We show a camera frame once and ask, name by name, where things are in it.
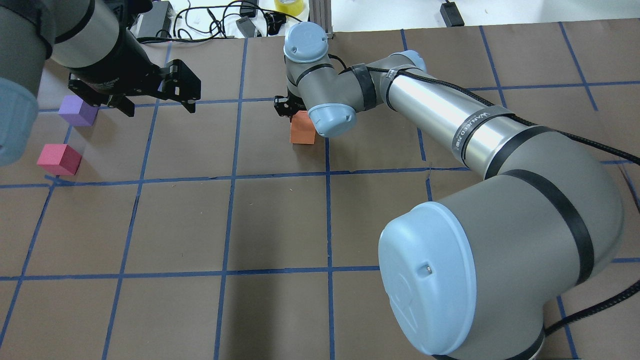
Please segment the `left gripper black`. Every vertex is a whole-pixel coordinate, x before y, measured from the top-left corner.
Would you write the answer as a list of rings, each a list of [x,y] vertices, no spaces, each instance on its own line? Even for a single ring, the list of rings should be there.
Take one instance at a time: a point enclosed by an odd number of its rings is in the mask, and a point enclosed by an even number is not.
[[[200,78],[181,59],[160,67],[144,50],[110,50],[89,64],[70,64],[68,88],[86,103],[117,109],[127,117],[135,116],[130,96],[151,96],[183,105],[196,112],[201,99]]]

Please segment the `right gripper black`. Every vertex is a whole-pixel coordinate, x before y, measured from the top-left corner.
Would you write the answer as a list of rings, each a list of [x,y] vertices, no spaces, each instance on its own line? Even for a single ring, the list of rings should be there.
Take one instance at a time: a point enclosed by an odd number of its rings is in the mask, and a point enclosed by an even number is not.
[[[302,98],[296,95],[274,96],[273,107],[279,116],[288,117],[289,119],[292,119],[298,112],[307,111]]]

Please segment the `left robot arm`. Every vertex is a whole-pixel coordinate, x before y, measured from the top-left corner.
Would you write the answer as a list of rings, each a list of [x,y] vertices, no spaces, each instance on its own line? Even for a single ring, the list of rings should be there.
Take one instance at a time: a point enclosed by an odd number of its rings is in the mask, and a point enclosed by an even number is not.
[[[134,116],[134,96],[180,103],[195,112],[201,80],[180,59],[149,59],[130,31],[151,0],[3,0],[0,3],[0,163],[25,152],[38,116],[46,60],[71,73],[69,89],[89,105]]]

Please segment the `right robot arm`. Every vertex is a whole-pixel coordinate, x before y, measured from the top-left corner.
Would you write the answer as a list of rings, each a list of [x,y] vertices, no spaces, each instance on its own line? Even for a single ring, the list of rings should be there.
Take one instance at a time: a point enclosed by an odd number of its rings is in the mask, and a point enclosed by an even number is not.
[[[624,207],[603,165],[567,134],[426,73],[413,50],[338,73],[317,23],[295,23],[283,53],[281,116],[306,110],[325,138],[386,105],[448,147],[482,182],[417,205],[382,230],[378,262],[398,325],[442,360],[533,360],[555,328],[552,298],[615,257]]]

